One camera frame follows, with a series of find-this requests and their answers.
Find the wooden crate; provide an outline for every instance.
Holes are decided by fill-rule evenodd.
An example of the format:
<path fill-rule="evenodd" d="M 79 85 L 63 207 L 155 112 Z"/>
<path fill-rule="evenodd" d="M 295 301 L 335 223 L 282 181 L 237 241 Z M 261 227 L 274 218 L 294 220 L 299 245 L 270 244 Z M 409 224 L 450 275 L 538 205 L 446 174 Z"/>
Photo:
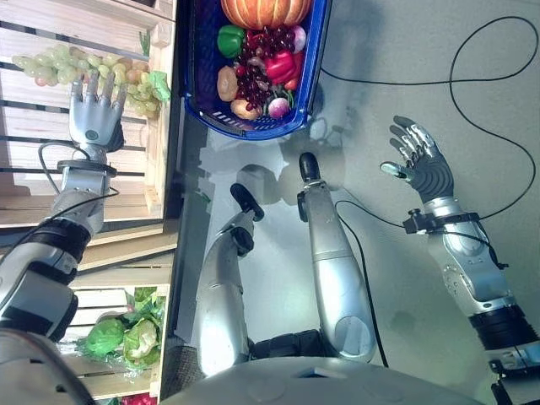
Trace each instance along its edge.
<path fill-rule="evenodd" d="M 79 299 L 75 317 L 67 329 L 63 342 L 73 341 L 88 336 L 93 324 L 107 312 L 125 312 L 125 290 L 135 287 L 157 287 L 158 295 L 166 297 L 163 332 L 161 336 L 160 362 L 145 370 L 140 375 L 133 375 L 121 366 L 110 366 L 94 362 L 73 354 L 64 354 L 64 361 L 89 389 L 94 399 L 122 397 L 149 392 L 159 398 L 161 374 L 163 368 L 165 325 L 169 306 L 171 259 L 152 267 L 116 267 L 97 273 L 81 274 L 70 287 Z"/>
<path fill-rule="evenodd" d="M 30 226 L 51 208 L 54 191 L 37 159 L 49 140 L 68 140 L 70 86 L 38 87 L 11 64 L 15 55 L 34 56 L 59 43 L 96 55 L 122 54 L 148 60 L 150 70 L 167 73 L 171 85 L 176 0 L 156 0 L 153 8 L 132 0 L 0 1 L 0 228 Z M 149 59 L 139 33 L 151 33 Z M 111 185 L 120 196 L 105 200 L 105 221 L 163 217 L 170 103 L 157 120 L 126 108 L 126 147 L 109 154 L 119 176 Z M 44 153 L 47 167 L 70 159 L 66 148 Z M 55 181 L 61 174 L 53 175 Z"/>

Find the red bell pepper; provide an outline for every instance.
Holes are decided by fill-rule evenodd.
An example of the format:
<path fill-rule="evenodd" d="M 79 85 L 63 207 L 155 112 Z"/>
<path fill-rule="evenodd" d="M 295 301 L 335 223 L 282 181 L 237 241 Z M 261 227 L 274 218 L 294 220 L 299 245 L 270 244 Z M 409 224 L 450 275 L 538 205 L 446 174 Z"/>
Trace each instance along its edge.
<path fill-rule="evenodd" d="M 298 83 L 300 82 L 300 75 L 302 74 L 302 67 L 304 66 L 304 51 L 295 53 L 293 55 L 294 65 L 296 69 L 294 70 L 293 77 L 285 83 L 286 90 L 296 90 Z"/>
<path fill-rule="evenodd" d="M 288 82 L 296 72 L 293 54 L 290 51 L 279 51 L 272 59 L 266 59 L 264 64 L 267 76 L 274 85 Z"/>

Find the radish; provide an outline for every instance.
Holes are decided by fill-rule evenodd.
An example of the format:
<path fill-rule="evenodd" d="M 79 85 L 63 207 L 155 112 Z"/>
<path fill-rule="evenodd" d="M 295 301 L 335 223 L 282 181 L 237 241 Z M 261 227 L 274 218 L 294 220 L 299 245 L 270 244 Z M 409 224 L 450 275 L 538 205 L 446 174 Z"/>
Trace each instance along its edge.
<path fill-rule="evenodd" d="M 305 31 L 302 27 L 299 25 L 296 25 L 293 27 L 293 33 L 294 33 L 294 52 L 298 53 L 304 49 L 305 46 Z"/>
<path fill-rule="evenodd" d="M 268 115 L 276 120 L 287 114 L 289 110 L 289 101 L 283 97 L 270 101 L 268 105 Z"/>

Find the gray carpet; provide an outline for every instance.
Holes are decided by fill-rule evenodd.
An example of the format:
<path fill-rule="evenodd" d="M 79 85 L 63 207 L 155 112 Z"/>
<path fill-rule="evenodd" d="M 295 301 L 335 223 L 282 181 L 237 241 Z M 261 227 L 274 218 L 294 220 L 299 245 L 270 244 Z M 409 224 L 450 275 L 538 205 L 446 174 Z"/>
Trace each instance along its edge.
<path fill-rule="evenodd" d="M 165 351 L 161 381 L 161 399 L 185 390 L 204 378 L 197 362 L 197 350 L 189 346 L 174 346 Z"/>

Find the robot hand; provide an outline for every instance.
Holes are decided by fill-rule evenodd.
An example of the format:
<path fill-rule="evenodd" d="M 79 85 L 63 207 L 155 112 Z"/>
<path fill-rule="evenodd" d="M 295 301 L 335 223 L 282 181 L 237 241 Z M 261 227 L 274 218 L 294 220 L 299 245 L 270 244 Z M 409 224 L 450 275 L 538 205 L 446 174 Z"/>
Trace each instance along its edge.
<path fill-rule="evenodd" d="M 90 77 L 86 97 L 83 99 L 83 82 L 73 83 L 70 111 L 69 132 L 72 140 L 90 154 L 92 160 L 106 162 L 105 154 L 115 152 L 124 144 L 120 118 L 124 111 L 127 89 L 120 87 L 116 101 L 111 103 L 115 75 L 109 73 L 103 92 L 98 97 L 98 73 Z"/>
<path fill-rule="evenodd" d="M 393 162 L 381 164 L 381 170 L 397 178 L 404 179 L 418 192 L 422 202 L 435 198 L 453 197 L 454 179 L 450 166 L 429 133 L 419 124 L 404 116 L 394 116 L 390 131 L 396 135 L 390 144 L 405 159 L 403 167 Z"/>

